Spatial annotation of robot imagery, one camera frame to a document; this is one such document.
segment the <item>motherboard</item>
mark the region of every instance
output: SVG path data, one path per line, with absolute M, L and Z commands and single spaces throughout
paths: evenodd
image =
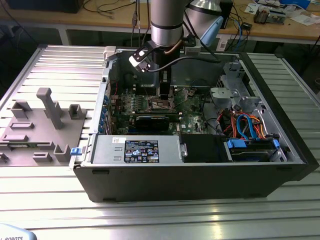
M 112 134 L 179 135 L 206 134 L 204 95 L 193 87 L 172 88 L 168 99 L 149 95 L 147 89 L 125 89 L 111 97 Z

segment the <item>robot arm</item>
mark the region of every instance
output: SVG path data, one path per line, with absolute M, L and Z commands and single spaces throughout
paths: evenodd
M 180 57 L 180 44 L 184 36 L 184 27 L 190 34 L 194 34 L 199 38 L 203 47 L 208 50 L 207 44 L 201 41 L 205 36 L 206 42 L 215 39 L 221 27 L 213 20 L 217 19 L 220 12 L 212 6 L 216 6 L 216 2 L 220 0 L 194 0 L 190 6 L 189 18 L 185 12 L 186 0 L 152 0 L 151 2 L 151 41 L 146 42 L 142 47 L 130 56 L 130 63 L 141 72 L 158 72 L 159 81 L 159 95 L 162 100 L 167 100 L 170 93 L 171 86 L 171 65 L 184 59 L 197 59 L 205 62 L 219 63 L 215 59 L 200 58 L 195 56 Z M 184 22 L 184 15 L 187 17 L 187 23 Z M 196 33 L 193 23 L 202 26 L 205 29 L 201 33 L 201 38 Z M 188 47 L 195 47 L 196 41 L 193 38 L 194 45 Z M 151 55 L 152 61 L 158 65 L 158 69 L 151 70 L 151 65 L 147 62 L 147 57 Z
M 152 61 L 160 68 L 171 63 L 180 56 L 184 32 L 198 37 L 204 47 L 210 46 L 223 22 L 219 4 L 220 0 L 152 0 L 151 41 L 139 48 L 129 61 L 141 72 L 149 71 L 151 65 L 145 59 L 151 53 Z

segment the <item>warning label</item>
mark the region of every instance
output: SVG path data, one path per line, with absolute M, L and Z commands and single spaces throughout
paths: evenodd
M 125 141 L 124 161 L 128 163 L 159 163 L 158 141 Z

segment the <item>white label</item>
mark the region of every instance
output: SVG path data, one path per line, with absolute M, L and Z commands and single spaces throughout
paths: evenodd
M 126 140 L 127 140 L 126 137 L 113 137 L 112 143 L 113 144 L 124 144 L 126 142 Z

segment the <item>red cable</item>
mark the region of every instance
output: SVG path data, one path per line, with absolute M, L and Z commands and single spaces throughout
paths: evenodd
M 117 82 L 115 82 L 115 93 L 114 93 L 114 95 L 113 95 L 113 96 L 115 96 L 115 95 L 117 94 L 117 92 L 118 92 L 118 83 L 117 83 Z

